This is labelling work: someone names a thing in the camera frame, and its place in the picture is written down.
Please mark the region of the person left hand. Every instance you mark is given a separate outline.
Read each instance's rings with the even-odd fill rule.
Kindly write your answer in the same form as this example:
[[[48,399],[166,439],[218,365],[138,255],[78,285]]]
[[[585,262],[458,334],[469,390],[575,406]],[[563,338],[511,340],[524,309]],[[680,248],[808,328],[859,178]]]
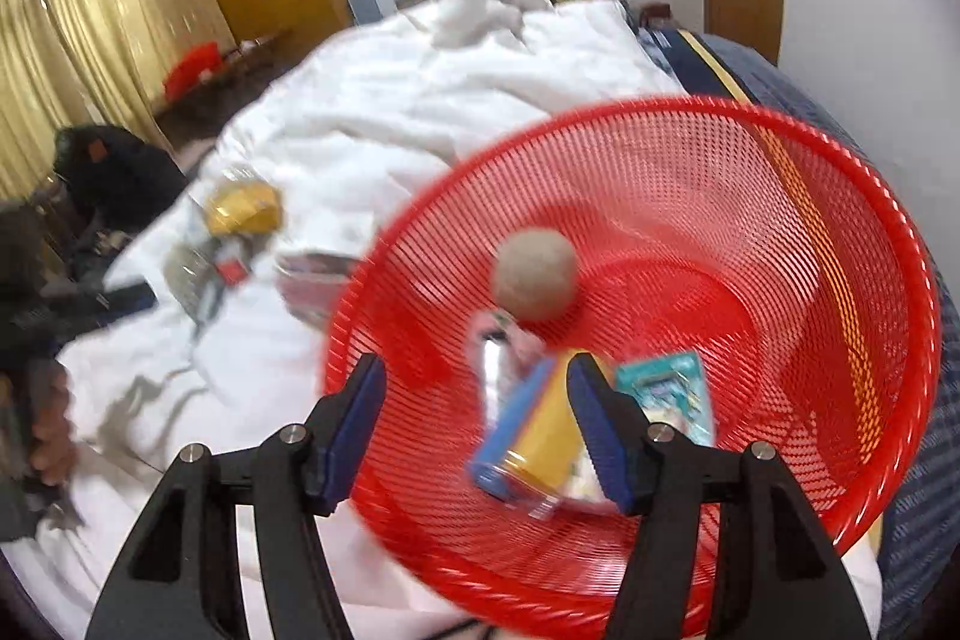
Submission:
[[[32,426],[34,448],[31,466],[46,486],[62,486],[75,468],[78,448],[68,419],[71,395],[68,374],[62,364],[50,366],[50,396]]]

